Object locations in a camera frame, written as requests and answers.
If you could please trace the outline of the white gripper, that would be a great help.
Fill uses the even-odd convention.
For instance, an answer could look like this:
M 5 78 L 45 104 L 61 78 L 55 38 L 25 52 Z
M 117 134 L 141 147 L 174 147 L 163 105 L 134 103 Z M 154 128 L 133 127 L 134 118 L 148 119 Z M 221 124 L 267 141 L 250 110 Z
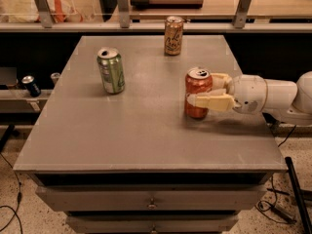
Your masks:
M 238 113 L 256 114 L 266 101 L 267 85 L 256 75 L 240 75 L 232 79 L 227 73 L 213 73 L 213 89 L 226 89 L 228 94 L 219 96 L 190 94 L 187 102 L 192 106 L 224 112 L 234 108 Z

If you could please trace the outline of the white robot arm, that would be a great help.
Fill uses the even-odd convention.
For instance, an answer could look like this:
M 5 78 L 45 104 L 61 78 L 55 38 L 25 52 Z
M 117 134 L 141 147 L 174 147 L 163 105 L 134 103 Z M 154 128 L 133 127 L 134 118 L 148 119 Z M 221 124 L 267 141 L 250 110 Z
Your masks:
M 312 124 L 312 72 L 306 72 L 296 82 L 264 79 L 242 74 L 234 78 L 225 73 L 213 73 L 213 89 L 186 96 L 192 106 L 241 114 L 267 113 L 287 124 Z

